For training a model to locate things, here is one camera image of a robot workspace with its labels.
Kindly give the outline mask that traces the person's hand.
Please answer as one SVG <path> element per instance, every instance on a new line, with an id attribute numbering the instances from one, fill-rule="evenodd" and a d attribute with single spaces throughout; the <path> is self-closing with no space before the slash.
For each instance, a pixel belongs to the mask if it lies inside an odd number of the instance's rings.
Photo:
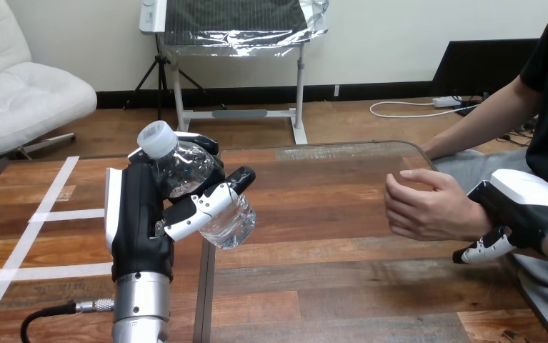
<path id="1" fill-rule="evenodd" d="M 488 213 L 452 176 L 426 169 L 404 170 L 400 176 L 431 189 L 416 190 L 386 176 L 384 203 L 392 233 L 418 241 L 473 242 L 493 230 Z"/>

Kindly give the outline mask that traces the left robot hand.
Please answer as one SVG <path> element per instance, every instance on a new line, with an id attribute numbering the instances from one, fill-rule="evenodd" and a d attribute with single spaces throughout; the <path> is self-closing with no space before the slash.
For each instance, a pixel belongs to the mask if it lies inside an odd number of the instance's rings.
<path id="1" fill-rule="evenodd" d="M 154 272 L 173 278 L 174 244 L 198 232 L 220 249 L 242 244 L 256 226 L 244 196 L 256 173 L 226 174 L 217 141 L 179 132 L 156 159 L 138 148 L 123 170 L 106 173 L 106 242 L 112 279 Z"/>

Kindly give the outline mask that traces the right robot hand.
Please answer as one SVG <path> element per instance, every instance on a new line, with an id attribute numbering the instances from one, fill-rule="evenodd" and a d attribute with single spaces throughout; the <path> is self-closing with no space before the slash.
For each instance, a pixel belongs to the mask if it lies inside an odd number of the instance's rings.
<path id="1" fill-rule="evenodd" d="M 470 193 L 499 226 L 465 249 L 453 262 L 488 262 L 515 249 L 533 249 L 548 258 L 548 183 L 533 174 L 498 169 Z"/>

